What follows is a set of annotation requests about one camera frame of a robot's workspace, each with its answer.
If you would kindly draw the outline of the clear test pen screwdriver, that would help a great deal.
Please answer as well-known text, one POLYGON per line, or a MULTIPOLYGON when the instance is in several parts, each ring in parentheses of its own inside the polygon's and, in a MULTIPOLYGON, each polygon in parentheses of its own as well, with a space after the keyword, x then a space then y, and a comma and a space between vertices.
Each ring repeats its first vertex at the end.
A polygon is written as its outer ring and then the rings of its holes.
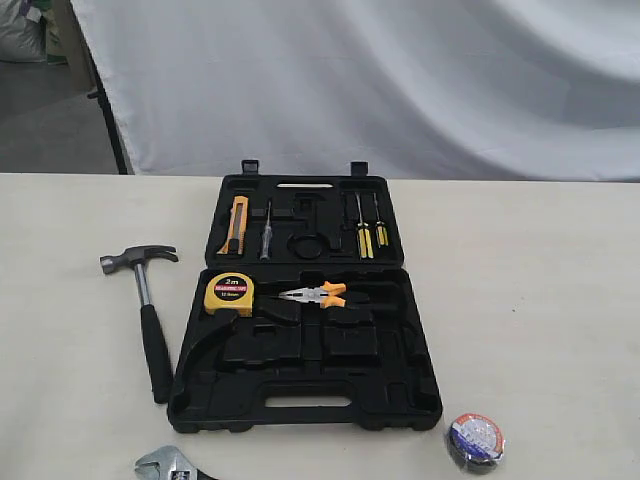
POLYGON ((261 236, 261 248, 260 248, 260 255, 259 255, 259 259, 261 261, 266 261, 270 259, 270 247, 271 247, 271 240, 273 237, 271 212, 272 212, 272 202, 268 201, 267 207, 266 207, 266 220, 265 220, 265 224, 264 224, 262 236, 261 236))

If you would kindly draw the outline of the orange handled pliers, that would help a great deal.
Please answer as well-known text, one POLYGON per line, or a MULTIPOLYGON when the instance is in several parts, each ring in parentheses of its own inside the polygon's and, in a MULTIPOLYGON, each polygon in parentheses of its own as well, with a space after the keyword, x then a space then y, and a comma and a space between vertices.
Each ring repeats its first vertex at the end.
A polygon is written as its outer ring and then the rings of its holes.
POLYGON ((315 304, 322 309, 329 307, 351 308, 367 304, 371 300, 367 293, 349 290, 346 283, 331 283, 329 281, 325 281, 320 286, 282 291, 277 294, 277 297, 303 304, 315 304))

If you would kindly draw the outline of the brown cardboard panel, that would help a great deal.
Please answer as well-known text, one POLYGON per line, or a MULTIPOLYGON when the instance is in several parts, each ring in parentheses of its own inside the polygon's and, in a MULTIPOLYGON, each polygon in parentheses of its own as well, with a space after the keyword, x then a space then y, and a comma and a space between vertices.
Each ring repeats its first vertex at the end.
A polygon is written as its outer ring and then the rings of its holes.
POLYGON ((81 92, 93 91, 92 58, 72 4, 69 0, 53 0, 52 9, 74 87, 81 92))

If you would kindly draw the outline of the orange utility knife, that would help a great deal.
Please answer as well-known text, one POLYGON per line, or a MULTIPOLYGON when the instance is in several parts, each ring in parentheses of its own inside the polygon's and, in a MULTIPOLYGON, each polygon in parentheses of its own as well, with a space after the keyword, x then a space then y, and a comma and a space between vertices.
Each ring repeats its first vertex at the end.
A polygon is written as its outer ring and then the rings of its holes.
POLYGON ((244 237, 247 228, 249 198, 235 196, 230 210, 227 237, 218 250, 219 255, 241 255, 244 252, 244 237))

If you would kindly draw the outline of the large yellow black screwdriver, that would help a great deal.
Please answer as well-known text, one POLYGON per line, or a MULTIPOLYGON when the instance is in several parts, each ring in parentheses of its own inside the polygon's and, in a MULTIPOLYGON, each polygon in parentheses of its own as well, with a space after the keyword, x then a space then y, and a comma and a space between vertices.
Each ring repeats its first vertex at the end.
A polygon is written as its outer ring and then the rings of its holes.
POLYGON ((355 199, 358 209, 358 223, 357 223, 357 236, 358 236, 358 248, 359 256, 361 259, 373 259, 373 244, 371 239, 371 232, 368 224, 364 221, 361 196, 359 193, 355 193, 355 199))

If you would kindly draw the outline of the small yellow black screwdriver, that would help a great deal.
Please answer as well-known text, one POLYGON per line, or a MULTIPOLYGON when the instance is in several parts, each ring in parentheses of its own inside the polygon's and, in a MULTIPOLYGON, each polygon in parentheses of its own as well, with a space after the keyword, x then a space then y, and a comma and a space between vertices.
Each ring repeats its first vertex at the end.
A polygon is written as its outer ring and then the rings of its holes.
POLYGON ((376 242, 379 248, 387 247, 389 245, 388 231, 386 223, 381 216, 379 200, 376 192, 373 193, 373 201, 376 212, 376 242))

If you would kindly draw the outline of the white sack in background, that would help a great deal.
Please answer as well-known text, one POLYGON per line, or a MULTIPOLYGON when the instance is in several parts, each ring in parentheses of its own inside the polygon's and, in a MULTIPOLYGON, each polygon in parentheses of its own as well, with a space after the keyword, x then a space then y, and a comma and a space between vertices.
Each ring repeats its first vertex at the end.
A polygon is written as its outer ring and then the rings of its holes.
POLYGON ((45 61, 44 13, 50 1, 1 0, 1 61, 45 61))

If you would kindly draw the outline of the white backdrop cloth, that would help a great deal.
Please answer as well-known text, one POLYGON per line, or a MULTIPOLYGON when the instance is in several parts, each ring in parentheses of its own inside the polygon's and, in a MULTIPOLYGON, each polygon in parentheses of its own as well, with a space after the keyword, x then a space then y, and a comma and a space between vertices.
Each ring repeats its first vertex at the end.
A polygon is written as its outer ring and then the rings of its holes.
POLYGON ((133 170, 626 181, 635 1, 77 1, 133 170))

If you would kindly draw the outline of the black electrical tape roll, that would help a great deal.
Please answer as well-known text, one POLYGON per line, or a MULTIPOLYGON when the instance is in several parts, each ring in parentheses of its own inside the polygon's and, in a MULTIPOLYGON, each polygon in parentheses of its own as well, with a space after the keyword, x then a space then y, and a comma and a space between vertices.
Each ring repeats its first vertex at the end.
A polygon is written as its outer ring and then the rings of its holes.
POLYGON ((495 470, 505 451, 505 437, 489 417, 465 413, 456 417, 446 434, 448 452, 463 470, 484 475, 495 470))

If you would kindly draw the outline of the black plastic tool case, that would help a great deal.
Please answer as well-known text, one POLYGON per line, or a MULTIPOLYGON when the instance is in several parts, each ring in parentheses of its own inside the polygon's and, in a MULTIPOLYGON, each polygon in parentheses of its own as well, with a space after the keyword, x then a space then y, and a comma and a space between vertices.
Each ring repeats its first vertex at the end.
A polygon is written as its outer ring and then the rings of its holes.
POLYGON ((222 180, 167 407, 180 433, 258 425, 433 428, 443 411, 385 179, 355 162, 345 176, 263 175, 255 160, 222 180), (389 245, 376 242, 373 193, 389 245), (355 193, 373 259, 359 256, 355 193), (235 196, 249 198, 244 252, 219 255, 235 196), (270 259, 259 259, 267 202, 270 259), (208 282, 225 272, 254 283, 252 315, 207 314, 208 282), (346 283, 371 300, 320 308, 282 300, 301 287, 346 283))

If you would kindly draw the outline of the claw hammer black grip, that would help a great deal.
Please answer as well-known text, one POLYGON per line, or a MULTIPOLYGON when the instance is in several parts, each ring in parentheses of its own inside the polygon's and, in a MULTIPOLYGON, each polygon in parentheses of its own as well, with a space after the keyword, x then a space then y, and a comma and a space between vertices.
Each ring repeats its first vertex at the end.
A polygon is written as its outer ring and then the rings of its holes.
POLYGON ((138 297, 141 304, 141 334, 145 359, 151 381, 153 399, 156 404, 167 404, 173 383, 173 370, 169 350, 162 326, 151 300, 146 265, 150 260, 179 261, 177 249, 166 245, 139 245, 126 248, 119 255, 105 255, 99 259, 105 275, 123 268, 134 272, 138 297))

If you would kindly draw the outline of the chrome adjustable wrench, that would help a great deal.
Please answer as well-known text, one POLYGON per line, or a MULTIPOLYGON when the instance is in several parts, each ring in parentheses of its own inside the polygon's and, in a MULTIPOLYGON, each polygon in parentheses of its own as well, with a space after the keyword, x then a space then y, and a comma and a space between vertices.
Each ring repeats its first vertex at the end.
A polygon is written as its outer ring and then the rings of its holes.
POLYGON ((143 455, 134 465, 139 479, 215 480, 195 465, 175 446, 167 445, 143 455))

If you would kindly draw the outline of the black backdrop stand pole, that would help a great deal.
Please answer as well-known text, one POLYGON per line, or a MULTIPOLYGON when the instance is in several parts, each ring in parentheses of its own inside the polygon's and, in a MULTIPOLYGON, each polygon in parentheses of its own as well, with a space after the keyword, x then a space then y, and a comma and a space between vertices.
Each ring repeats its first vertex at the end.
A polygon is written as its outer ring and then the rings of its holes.
POLYGON ((130 162, 125 155, 126 151, 112 105, 71 1, 68 2, 66 9, 70 21, 70 34, 73 36, 71 45, 74 47, 74 52, 69 53, 67 59, 74 82, 86 92, 86 97, 89 100, 97 102, 114 156, 117 173, 129 175, 130 162))

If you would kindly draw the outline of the yellow tape measure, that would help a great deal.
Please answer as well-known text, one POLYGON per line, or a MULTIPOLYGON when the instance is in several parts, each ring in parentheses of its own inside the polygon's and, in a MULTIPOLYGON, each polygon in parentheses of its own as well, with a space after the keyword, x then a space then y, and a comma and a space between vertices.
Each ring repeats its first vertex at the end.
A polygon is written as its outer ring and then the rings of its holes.
POLYGON ((216 311, 234 310, 240 317, 250 317, 254 305, 254 283, 250 277, 238 272, 225 272, 211 279, 205 289, 204 309, 213 315, 216 311))

